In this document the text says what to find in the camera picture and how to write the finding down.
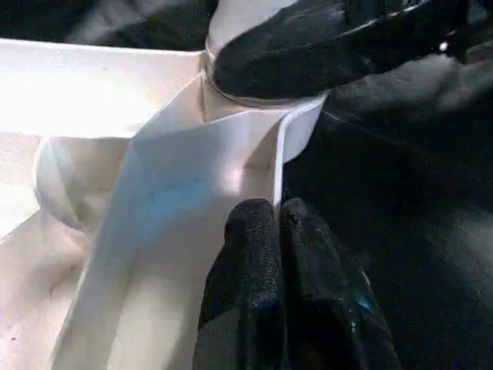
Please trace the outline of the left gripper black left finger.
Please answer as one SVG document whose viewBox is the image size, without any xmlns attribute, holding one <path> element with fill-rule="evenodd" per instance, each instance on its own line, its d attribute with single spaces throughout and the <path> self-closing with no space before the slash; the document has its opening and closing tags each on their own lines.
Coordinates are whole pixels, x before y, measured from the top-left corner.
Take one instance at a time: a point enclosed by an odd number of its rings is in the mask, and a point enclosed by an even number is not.
<svg viewBox="0 0 493 370">
<path fill-rule="evenodd" d="M 287 368 L 283 298 L 272 205 L 245 200 L 230 212 L 223 247 L 206 278 L 196 368 Z"/>
</svg>

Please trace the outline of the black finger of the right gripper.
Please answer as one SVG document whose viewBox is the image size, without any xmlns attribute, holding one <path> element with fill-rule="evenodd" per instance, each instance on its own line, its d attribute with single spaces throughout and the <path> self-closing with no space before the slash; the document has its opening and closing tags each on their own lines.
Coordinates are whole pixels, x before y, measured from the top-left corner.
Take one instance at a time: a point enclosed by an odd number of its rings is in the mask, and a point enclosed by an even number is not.
<svg viewBox="0 0 493 370">
<path fill-rule="evenodd" d="M 290 5 L 219 51 L 212 80 L 223 93 L 252 99 L 314 96 L 367 75 L 351 47 L 371 20 L 362 5 Z"/>
</svg>

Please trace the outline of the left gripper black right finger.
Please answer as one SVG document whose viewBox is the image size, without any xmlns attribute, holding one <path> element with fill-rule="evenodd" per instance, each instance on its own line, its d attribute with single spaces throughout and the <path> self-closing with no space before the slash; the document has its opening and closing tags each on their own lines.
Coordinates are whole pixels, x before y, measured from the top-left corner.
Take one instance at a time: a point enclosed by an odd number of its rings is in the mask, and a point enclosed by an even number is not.
<svg viewBox="0 0 493 370">
<path fill-rule="evenodd" d="M 301 199 L 280 209 L 287 344 L 294 369 L 399 369 L 360 261 Z"/>
</svg>

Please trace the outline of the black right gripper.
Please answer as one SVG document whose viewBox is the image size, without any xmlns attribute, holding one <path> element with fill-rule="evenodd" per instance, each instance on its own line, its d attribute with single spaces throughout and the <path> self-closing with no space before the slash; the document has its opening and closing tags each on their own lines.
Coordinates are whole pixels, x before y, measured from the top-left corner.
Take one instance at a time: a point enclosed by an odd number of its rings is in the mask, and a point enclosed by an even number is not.
<svg viewBox="0 0 493 370">
<path fill-rule="evenodd" d="M 373 68 L 431 54 L 467 59 L 492 39 L 491 1 L 345 1 L 337 41 Z"/>
</svg>

